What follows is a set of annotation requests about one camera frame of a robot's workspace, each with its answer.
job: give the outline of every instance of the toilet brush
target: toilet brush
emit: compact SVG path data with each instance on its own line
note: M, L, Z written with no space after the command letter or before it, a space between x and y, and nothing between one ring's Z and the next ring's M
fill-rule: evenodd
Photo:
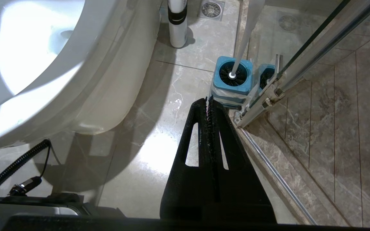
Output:
M217 59L210 94L225 107L240 108L252 90L253 63L242 56L265 0L250 0L242 43L236 58L221 56Z
M245 30L243 32L241 45L239 46L238 55L236 56L235 63L232 67L232 71L229 72L228 77L230 79L236 79L239 63L241 62L243 53L246 46L248 45L249 38L251 33L255 28L255 25L258 22L260 13L265 4L265 0L250 0L248 5L248 15L246 19Z

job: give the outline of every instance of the tile floor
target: tile floor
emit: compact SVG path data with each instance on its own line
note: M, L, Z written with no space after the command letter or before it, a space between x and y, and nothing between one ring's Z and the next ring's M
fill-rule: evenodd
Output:
M217 57L232 56L239 13L238 0L226 0L221 22L197 17L200 1L188 4L188 44L169 46L166 20L160 26L144 83L125 120L105 133L88 136L63 131L50 137L51 155L42 185L30 196L74 192L100 208L119 208L134 218L159 218L160 200L193 101L207 96ZM195 142L197 133L193 134ZM0 172L33 145L0 150ZM197 165L197 145L187 164ZM38 154L2 187L39 175L45 152ZM258 171L279 223L297 223Z
M370 40L349 52L319 64L268 120L347 223L370 227Z

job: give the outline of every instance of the black cable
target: black cable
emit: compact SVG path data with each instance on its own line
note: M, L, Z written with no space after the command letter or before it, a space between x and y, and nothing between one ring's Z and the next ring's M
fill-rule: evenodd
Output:
M12 174L14 174L20 167L22 167L26 162L28 162L32 157L34 157L36 154L40 153L45 148L50 148L50 147L51 147L50 140L45 139L41 143L37 144L35 147L31 148L28 152L25 152L24 155L22 155L18 159L16 159L3 172L1 172L1 174L0 174L0 186L10 176L12 176Z
M49 152L51 151L51 145L48 146L48 152L47 152L47 158L45 159L45 164L44 164L44 168L42 169L42 172L40 174L40 177L43 176L44 172L45 172L45 169L47 168L47 164L48 164L48 158L49 158Z

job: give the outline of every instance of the floor drain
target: floor drain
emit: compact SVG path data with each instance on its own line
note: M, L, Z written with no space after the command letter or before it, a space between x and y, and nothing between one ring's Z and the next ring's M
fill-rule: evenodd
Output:
M209 18L218 17L221 13L221 7L216 3L205 3L201 10Z
M294 31L298 28L298 20L290 15L284 15L278 20L279 26L286 31Z
M225 2L203 0L198 17L221 21L224 5Z

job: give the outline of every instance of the black bristles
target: black bristles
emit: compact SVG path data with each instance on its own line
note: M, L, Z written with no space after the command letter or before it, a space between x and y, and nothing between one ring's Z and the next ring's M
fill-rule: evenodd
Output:
M242 66L242 64L239 64L238 69L235 72L236 79L230 79L229 73L231 73L234 63L235 62L227 62L219 69L219 77L221 78L222 82L232 87L242 85L245 83L248 77L245 67Z

